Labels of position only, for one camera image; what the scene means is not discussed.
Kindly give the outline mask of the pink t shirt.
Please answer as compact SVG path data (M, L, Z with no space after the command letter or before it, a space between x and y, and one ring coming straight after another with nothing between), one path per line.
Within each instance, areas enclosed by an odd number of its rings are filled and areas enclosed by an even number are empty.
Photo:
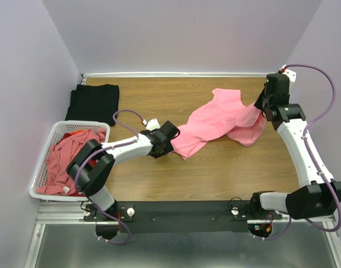
M213 99L191 113L172 140L174 152L187 159L208 142L223 136L249 147L263 133L265 119L254 104L245 106L241 91L216 88Z

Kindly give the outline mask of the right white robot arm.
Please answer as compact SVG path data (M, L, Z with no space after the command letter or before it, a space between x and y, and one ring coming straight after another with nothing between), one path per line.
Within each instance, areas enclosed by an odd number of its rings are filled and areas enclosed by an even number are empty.
M265 115L284 141L294 164L299 189L292 193L257 192L249 204L249 213L263 218L269 210L289 214L293 219L329 216L341 201L341 181L334 180L324 165L308 132L308 123L299 104L290 103L290 87L296 73L270 73L255 107Z

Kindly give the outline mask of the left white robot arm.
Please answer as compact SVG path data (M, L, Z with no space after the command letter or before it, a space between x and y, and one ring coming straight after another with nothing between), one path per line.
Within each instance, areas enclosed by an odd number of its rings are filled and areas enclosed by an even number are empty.
M87 141L66 168L75 190L93 202L97 215L104 221L112 219L117 201L105 184L114 166L127 160L151 156L155 159L173 151L171 141L181 131L170 121L160 127L145 129L135 136L111 143Z

